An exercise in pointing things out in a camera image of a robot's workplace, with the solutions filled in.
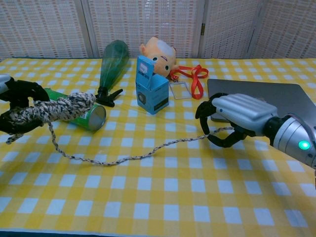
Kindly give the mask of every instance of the red lanyard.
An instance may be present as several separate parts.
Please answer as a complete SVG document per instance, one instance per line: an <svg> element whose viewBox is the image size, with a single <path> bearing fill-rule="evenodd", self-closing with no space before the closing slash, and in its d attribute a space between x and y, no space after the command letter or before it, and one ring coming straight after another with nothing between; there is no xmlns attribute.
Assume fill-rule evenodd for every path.
<svg viewBox="0 0 316 237"><path fill-rule="evenodd" d="M182 70L191 70L191 75L183 72ZM201 73L201 72L205 72L205 74L201 75L201 76L198 76L199 73ZM206 68L202 68L200 64L197 65L194 68L179 66L179 69L172 70L170 72L171 79L173 81L178 81L179 76L176 76L175 73L181 73L181 74L183 74L183 75L185 75L187 77L192 78L193 79L193 82L191 84L192 97L197 99L197 100L202 98L202 96L203 96L203 87L201 85L201 82L198 79L199 78L206 78L208 76L208 70ZM199 94L195 94L196 87L199 90Z"/></svg>

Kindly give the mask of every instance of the braided rope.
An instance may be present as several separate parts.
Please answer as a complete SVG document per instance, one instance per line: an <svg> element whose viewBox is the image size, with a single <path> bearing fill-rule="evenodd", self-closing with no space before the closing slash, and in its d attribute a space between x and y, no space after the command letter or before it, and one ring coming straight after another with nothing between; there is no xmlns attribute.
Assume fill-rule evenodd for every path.
<svg viewBox="0 0 316 237"><path fill-rule="evenodd" d="M64 157L69 158L69 159L86 161L92 164L103 165L103 166L118 165L128 160L137 160L137 159L140 160L146 157L150 157L157 150L165 146L170 146L178 142L191 142L191 141L195 141L199 139L204 139L204 138L207 138L210 134L215 134L223 130L233 129L232 127L221 127L207 135L202 135L195 138L177 139L174 141L163 143L160 146L155 147L152 151L148 152L145 155L129 156L129 157L118 159L112 162L101 162L101 161L92 160L88 158L80 158L80 157L67 155L62 149L59 148L59 145L56 142L56 134L54 132L53 125L51 122L56 121L56 120L73 120L77 118L78 116L81 116L85 112L89 111L91 107L93 106L93 103L95 102L95 100L96 98L92 94L85 94L85 93L78 92L78 93L71 94L67 98L59 98L57 101L51 101L51 102L36 101L34 103L35 105L34 107L28 107L20 111L12 111L10 114L10 117L12 119L12 124L14 123L25 124L34 119L39 119L43 123L47 123L49 126L49 131L52 135L52 143L54 144L56 151L58 151ZM16 141L22 136L23 134L13 134L13 136L8 138L6 144L11 144L12 142Z"/></svg>

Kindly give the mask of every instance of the silver robotic hand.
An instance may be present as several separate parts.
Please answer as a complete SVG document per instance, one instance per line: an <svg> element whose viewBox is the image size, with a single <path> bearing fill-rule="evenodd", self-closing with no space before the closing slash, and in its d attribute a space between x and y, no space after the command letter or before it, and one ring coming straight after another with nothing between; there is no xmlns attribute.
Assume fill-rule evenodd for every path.
<svg viewBox="0 0 316 237"><path fill-rule="evenodd" d="M314 130L294 114L279 118L277 108L264 101L244 94L217 93L196 111L205 134L209 134L207 117L214 113L226 118L234 128L225 139L209 135L215 145L230 147L247 136L266 136L271 146L316 170Z"/></svg>

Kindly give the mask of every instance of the woven wall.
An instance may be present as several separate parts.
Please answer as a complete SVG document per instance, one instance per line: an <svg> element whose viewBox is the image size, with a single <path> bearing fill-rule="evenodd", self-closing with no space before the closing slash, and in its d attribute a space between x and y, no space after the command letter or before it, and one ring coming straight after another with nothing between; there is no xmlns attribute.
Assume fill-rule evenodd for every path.
<svg viewBox="0 0 316 237"><path fill-rule="evenodd" d="M137 57L139 45L156 36L175 47L178 57L196 57L201 4L203 0L90 0L100 56L107 44L119 39L128 45L130 56Z"/></svg>
<svg viewBox="0 0 316 237"><path fill-rule="evenodd" d="M116 39L136 57L152 36L179 58L316 57L316 1L0 0L0 61L99 58Z"/></svg>
<svg viewBox="0 0 316 237"><path fill-rule="evenodd" d="M261 0L210 0L204 14L202 58L243 58Z"/></svg>
<svg viewBox="0 0 316 237"><path fill-rule="evenodd" d="M74 0L1 0L0 60L85 58Z"/></svg>
<svg viewBox="0 0 316 237"><path fill-rule="evenodd" d="M251 57L316 57L316 1L268 1Z"/></svg>

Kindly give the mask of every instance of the stuffed animal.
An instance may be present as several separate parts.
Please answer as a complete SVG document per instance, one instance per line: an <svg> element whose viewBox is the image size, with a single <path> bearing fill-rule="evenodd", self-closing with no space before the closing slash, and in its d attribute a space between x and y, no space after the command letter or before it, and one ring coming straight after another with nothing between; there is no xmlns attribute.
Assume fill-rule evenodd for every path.
<svg viewBox="0 0 316 237"><path fill-rule="evenodd" d="M166 42L151 37L146 45L140 45L140 52L147 58L155 61L154 73L168 77L171 70L178 68L176 65L176 50Z"/></svg>

